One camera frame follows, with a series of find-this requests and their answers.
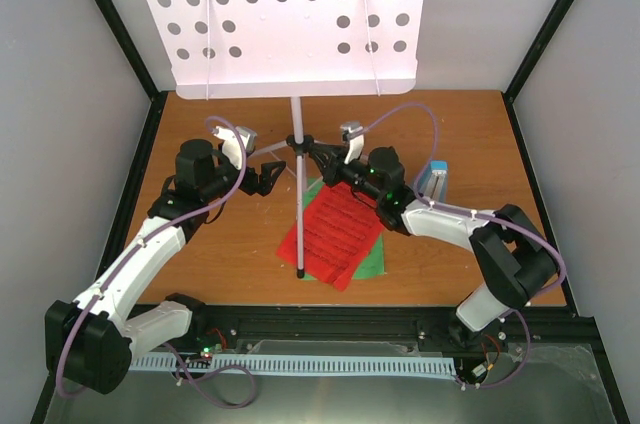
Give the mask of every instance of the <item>white wall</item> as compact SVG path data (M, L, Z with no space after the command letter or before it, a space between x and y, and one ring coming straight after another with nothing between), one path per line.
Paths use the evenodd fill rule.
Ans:
M584 315L640 422L640 0L576 0L516 110Z
M175 89L145 0L113 0L160 89ZM425 0L420 89L506 89L555 0Z
M92 0L0 0L0 408L29 422L44 313L95 275L149 101Z

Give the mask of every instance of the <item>wooden table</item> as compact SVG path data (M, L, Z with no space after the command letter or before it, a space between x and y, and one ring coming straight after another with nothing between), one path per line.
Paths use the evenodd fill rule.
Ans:
M447 202L478 209L517 204L540 227L533 197L497 91L415 91L401 96L305 98L305 132L325 142L340 142L341 123L373 122L407 101L431 107L438 118L436 158L450 170ZM180 144L212 138L204 119L220 115L258 132L257 147L292 132L288 99L184 101L170 94L153 146L129 238L140 225L162 183L174 174ZM366 136L365 152L393 145L407 177L422 167L431 149L429 117L419 109L397 113ZM290 149L278 156L295 168ZM252 166L273 160L257 157ZM319 173L308 161L310 176ZM160 271L140 302L159 302L181 292L210 304L456 305L481 282L472 254L433 239L385 231L386 275L353 281L344 292L317 281L301 281L275 251L295 222L295 179L285 172L271 195L239 192L215 224L203 226L191 242ZM536 304L564 305L560 289Z

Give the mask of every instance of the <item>red towel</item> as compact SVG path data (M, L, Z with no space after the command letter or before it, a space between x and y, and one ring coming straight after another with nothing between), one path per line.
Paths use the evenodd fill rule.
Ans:
M374 206L363 194L358 197ZM304 211L304 266L316 279L344 291L384 229L375 211L357 200L346 184L323 187ZM277 255L296 265L296 225Z

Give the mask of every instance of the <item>green fabric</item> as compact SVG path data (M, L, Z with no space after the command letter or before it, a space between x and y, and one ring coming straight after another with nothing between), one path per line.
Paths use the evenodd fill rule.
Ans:
M315 179L308 179L307 185L311 185L315 182ZM308 192L305 192L303 197L304 207L306 208L311 201L318 195L320 189L324 187L324 184L317 184ZM356 273L353 275L354 279L370 279L372 277L381 276L384 274L384 247L382 245L382 235L378 237L378 240L373 245L369 255L365 257ZM315 280L315 277L309 273L305 274L304 279Z

